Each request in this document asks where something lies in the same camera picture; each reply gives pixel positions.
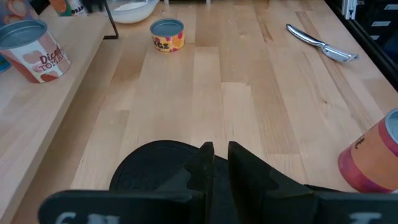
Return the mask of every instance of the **red and white can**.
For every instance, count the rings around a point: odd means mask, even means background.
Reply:
[[[43,21],[29,20],[0,29],[0,53],[28,81],[45,83],[62,76],[71,63]]]

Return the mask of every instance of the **wood grain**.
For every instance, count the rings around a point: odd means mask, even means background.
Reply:
[[[186,45],[171,54],[153,48],[149,33],[165,17],[186,28]],[[286,23],[361,60],[334,62]],[[129,153],[160,139],[213,141],[222,157],[238,141],[296,181],[353,191],[338,171],[339,153],[398,106],[323,0],[160,2],[146,20],[118,28],[119,40],[101,44],[14,223],[32,223],[58,190],[106,189]]]
[[[9,223],[94,57],[106,28],[105,18],[43,17],[72,66],[64,76],[38,85],[14,69],[0,77],[5,105],[0,114],[0,223]],[[79,36],[74,30],[89,27]]]

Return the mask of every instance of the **can lid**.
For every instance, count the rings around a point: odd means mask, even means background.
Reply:
[[[386,129],[391,138],[398,144],[398,110],[390,111],[386,116]]]
[[[47,31],[39,20],[19,21],[0,28],[0,50],[22,47],[38,40]]]
[[[159,37],[172,37],[184,30],[184,24],[178,19],[160,19],[150,26],[150,32]]]

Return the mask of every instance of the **small can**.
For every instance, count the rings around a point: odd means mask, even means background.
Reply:
[[[359,192],[398,189],[398,110],[390,111],[338,158],[344,179]]]
[[[6,59],[0,55],[0,74],[5,72],[8,68],[11,67],[11,64],[6,61]]]
[[[45,83],[70,67],[65,52],[43,21],[20,21],[0,28],[0,54],[28,81]]]
[[[185,43],[184,24],[178,19],[160,19],[150,26],[155,48],[161,52],[174,52]]]
[[[87,10],[80,0],[50,0],[59,16],[87,16]]]
[[[39,19],[39,16],[29,0],[0,0],[0,27],[31,19]]]

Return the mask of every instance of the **black metal frame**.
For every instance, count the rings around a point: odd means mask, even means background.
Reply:
[[[32,7],[35,9],[35,11],[40,14],[44,11],[44,9],[50,5],[49,0],[33,0],[30,2],[30,5],[32,5]],[[114,31],[114,35],[106,35],[104,36],[104,40],[116,40],[119,38],[119,32],[118,32],[118,28],[116,28],[116,24],[113,21],[113,17],[111,14],[111,11],[109,10],[109,6],[108,3],[106,1],[104,1],[104,5],[105,5],[105,9],[106,9],[106,13],[108,13],[109,16],[109,20],[111,21],[112,24],[112,28]]]
[[[104,5],[105,5],[106,12],[108,13],[109,20],[111,21],[113,31],[114,31],[114,35],[106,35],[106,36],[104,36],[104,40],[116,40],[119,38],[118,29],[116,28],[116,24],[113,21],[111,11],[109,10],[109,6],[106,1],[104,1]]]
[[[355,40],[367,53],[369,58],[378,67],[390,84],[398,91],[398,66],[381,49],[381,47],[366,33],[355,20],[347,20],[341,13],[341,9],[334,0],[325,0],[330,9],[336,14],[337,18],[344,24]]]

